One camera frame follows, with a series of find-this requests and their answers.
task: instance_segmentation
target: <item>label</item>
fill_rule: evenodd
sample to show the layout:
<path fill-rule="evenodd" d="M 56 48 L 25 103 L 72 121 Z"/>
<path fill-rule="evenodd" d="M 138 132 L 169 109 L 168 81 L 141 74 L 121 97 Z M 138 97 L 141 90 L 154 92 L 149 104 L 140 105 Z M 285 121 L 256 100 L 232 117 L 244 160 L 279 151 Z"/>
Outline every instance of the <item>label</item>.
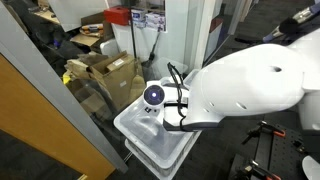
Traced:
<path fill-rule="evenodd" d="M 122 83 L 120 83 L 120 87 L 123 87 L 127 84 L 127 81 L 123 81 Z"/>
<path fill-rule="evenodd" d="M 120 66 L 122 63 L 124 63 L 124 61 L 122 59 L 118 59 L 115 62 L 113 62 L 112 64 L 114 64 L 115 66 Z"/>

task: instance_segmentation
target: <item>red box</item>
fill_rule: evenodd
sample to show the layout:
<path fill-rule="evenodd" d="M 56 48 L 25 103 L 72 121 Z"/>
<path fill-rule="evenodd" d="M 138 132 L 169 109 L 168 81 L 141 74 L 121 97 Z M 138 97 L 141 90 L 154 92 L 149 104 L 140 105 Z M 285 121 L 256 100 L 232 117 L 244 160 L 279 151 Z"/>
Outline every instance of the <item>red box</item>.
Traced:
<path fill-rule="evenodd" d="M 122 26 L 129 25 L 129 9 L 121 6 L 112 7 L 104 10 L 104 17 L 109 23 L 119 24 Z"/>

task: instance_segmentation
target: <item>door frame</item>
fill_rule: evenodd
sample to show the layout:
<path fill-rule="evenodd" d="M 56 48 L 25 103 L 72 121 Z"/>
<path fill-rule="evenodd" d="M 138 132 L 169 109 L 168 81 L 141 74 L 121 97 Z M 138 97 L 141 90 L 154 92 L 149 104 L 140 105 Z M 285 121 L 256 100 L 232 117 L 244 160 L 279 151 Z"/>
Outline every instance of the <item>door frame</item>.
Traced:
<path fill-rule="evenodd" d="M 3 24 L 0 26 L 0 52 L 115 168 L 126 172 L 128 167 L 123 159 L 2 2 L 0 24 Z"/>

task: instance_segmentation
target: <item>wooden door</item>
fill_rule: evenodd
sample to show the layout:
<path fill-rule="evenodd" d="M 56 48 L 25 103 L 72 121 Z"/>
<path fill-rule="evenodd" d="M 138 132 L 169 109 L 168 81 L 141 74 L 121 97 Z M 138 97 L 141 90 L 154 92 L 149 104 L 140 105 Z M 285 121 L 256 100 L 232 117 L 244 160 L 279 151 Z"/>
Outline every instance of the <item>wooden door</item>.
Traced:
<path fill-rule="evenodd" d="M 87 179 L 104 180 L 114 171 L 111 163 L 2 54 L 0 67 L 1 130 Z"/>

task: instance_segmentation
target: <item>stacked plastic bins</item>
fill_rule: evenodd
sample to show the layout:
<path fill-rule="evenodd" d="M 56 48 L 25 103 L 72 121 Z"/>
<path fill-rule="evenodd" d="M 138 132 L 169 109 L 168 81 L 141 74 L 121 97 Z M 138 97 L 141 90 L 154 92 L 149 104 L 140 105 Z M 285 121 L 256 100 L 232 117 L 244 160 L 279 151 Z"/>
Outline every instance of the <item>stacked plastic bins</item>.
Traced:
<path fill-rule="evenodd" d="M 184 80 L 186 86 L 198 71 Z M 127 137 L 126 147 L 159 179 L 172 179 L 201 132 L 168 132 L 160 123 L 163 112 L 145 110 L 140 97 L 118 115 L 115 126 Z"/>

